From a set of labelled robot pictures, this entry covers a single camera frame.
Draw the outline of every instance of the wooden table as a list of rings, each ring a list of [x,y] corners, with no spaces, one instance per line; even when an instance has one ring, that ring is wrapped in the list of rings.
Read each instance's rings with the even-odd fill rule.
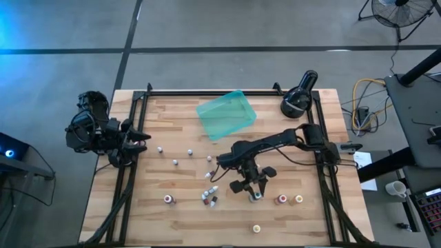
[[[319,91],[329,140],[347,142],[337,91]],[[132,93],[133,90],[115,92],[110,116],[120,121],[128,118]],[[328,245],[316,167],[292,164],[277,151],[256,157],[258,164],[272,166],[278,172],[276,177],[269,179],[265,197],[260,202],[250,203],[247,192],[234,194],[229,183],[241,177],[236,172],[229,172],[216,183],[219,186],[216,206],[210,208],[203,204],[201,194],[214,185],[204,175],[216,169],[217,155],[230,152],[235,141],[252,141],[307,123],[306,114],[300,119],[285,117],[280,111],[280,97],[248,96],[257,113],[256,122],[218,141],[210,141],[198,119],[196,106],[213,98],[149,97],[144,132],[152,139],[147,141],[148,150],[140,155],[125,244]],[[157,147],[162,147],[164,152],[159,154]],[[192,156],[187,154],[188,149],[193,150]],[[284,147],[282,151],[296,161],[315,161],[312,152],[303,152],[295,147]],[[209,155],[214,158],[210,163],[206,159]],[[179,161],[178,166],[173,165],[173,159]],[[107,157],[101,157],[97,168],[107,163]],[[87,240],[108,215],[116,175],[117,169],[107,167],[95,176],[80,241]],[[356,169],[340,166],[338,182],[345,211],[361,232],[373,240]],[[175,206],[164,204],[166,194],[177,199]],[[275,205],[274,199],[279,194],[286,194],[289,198],[302,195],[304,201],[294,206]],[[335,212],[333,220],[337,237],[340,237]],[[120,222],[121,217],[117,219],[116,237]],[[261,232],[254,234],[252,225],[260,225]]]

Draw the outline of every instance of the concrete floor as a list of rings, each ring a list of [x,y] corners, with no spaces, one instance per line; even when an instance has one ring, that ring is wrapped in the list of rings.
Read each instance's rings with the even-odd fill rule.
[[[3,0],[0,49],[124,48],[136,0]],[[145,0],[139,12],[133,48],[197,46],[369,45],[359,52],[248,52],[131,54],[123,89],[270,88],[298,84],[306,70],[319,74],[316,88],[336,88],[342,102],[351,99],[361,78],[390,75],[395,31],[375,20],[357,22],[363,0]],[[440,15],[433,14],[402,45],[417,45],[395,56],[406,72],[433,50],[418,45],[441,43]],[[75,154],[65,146],[64,128],[76,114],[78,94],[99,90],[110,99],[122,54],[0,55],[0,132],[33,144],[57,171],[54,204],[27,198],[8,239],[10,247],[75,244],[88,200],[96,156]],[[432,72],[441,71],[438,66]],[[381,90],[373,85],[368,90]],[[363,100],[374,107],[386,93]],[[393,108],[375,134],[349,133],[365,150],[406,147]],[[49,197],[50,185],[36,180],[32,193]],[[367,202],[375,238],[388,245],[428,247],[424,233],[400,231],[401,206]]]

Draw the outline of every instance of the transparent green bin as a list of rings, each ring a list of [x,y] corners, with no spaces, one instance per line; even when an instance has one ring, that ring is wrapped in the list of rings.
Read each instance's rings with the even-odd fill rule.
[[[196,112],[212,141],[247,127],[256,120],[256,113],[241,90],[199,105]]]

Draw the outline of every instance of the yellow cable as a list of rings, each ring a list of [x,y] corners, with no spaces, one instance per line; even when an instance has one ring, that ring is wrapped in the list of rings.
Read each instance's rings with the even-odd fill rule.
[[[366,123],[362,127],[357,127],[357,125],[356,125],[356,101],[355,101],[355,99],[356,99],[356,91],[357,91],[358,84],[363,82],[363,81],[378,83],[378,84],[381,84],[381,85],[386,85],[386,83],[384,81],[379,81],[379,80],[375,80],[375,79],[360,79],[353,86],[353,90],[352,90],[352,127],[355,128],[356,130],[363,130],[364,128],[366,128],[373,121],[371,119],[368,123]],[[377,112],[375,112],[373,114],[375,114],[377,116],[379,113],[385,111],[387,108],[389,108],[391,106],[392,106],[392,104],[388,105],[383,110],[378,110]]]

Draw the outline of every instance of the electric fan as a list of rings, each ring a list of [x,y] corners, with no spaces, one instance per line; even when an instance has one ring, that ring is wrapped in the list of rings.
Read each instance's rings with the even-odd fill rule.
[[[361,17],[368,2],[372,2],[372,15]],[[358,20],[375,18],[382,25],[395,28],[398,42],[404,41],[432,14],[436,1],[433,0],[367,0],[358,13]],[[418,23],[405,38],[401,38],[400,28]]]

